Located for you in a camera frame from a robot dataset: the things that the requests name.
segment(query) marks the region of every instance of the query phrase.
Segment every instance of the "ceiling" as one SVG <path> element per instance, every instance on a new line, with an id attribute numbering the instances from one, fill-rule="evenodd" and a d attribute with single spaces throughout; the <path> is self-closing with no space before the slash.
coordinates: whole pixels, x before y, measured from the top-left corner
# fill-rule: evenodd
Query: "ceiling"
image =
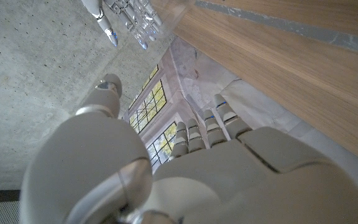
<path id="1" fill-rule="evenodd" d="M 143 50 L 104 9 L 118 48 L 80 0 L 0 1 L 0 190 L 20 188 L 37 149 L 105 73 L 121 78 L 121 116 L 174 38 Z"/>

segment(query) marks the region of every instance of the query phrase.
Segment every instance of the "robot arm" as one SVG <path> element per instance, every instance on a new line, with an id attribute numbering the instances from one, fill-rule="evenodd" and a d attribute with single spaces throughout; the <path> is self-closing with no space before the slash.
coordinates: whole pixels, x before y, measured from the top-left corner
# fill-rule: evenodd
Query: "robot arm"
<path id="1" fill-rule="evenodd" d="M 31 161 L 21 223 L 358 223 L 358 188 L 313 148 L 272 128 L 251 130 L 215 96 L 177 125 L 170 161 L 152 175 L 132 127 L 117 118 L 121 83 L 106 75 Z M 226 128 L 231 139 L 226 139 Z"/>
<path id="2" fill-rule="evenodd" d="M 110 41 L 117 47 L 117 35 L 111 28 L 108 18 L 104 15 L 102 0 L 82 0 L 87 10 L 97 19 L 99 26 L 107 34 Z M 138 40 L 143 49 L 147 49 L 146 39 L 154 41 L 159 26 L 162 24 L 148 0 L 105 0 L 127 30 Z"/>
<path id="3" fill-rule="evenodd" d="M 88 12 L 90 12 L 96 18 L 100 28 L 102 28 L 102 30 L 109 37 L 111 43 L 117 47 L 117 35 L 111 28 L 109 19 L 104 15 L 102 0 L 82 0 L 82 3 L 84 4 Z"/>

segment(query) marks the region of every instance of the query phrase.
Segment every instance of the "wooden surface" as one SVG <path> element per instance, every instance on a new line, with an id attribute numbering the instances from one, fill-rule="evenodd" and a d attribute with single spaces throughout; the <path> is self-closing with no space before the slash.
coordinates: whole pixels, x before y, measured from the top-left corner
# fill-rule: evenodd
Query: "wooden surface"
<path id="1" fill-rule="evenodd" d="M 204 0 L 358 35 L 358 0 Z"/>
<path id="2" fill-rule="evenodd" d="M 200 7 L 175 33 L 358 156 L 358 53 Z"/>

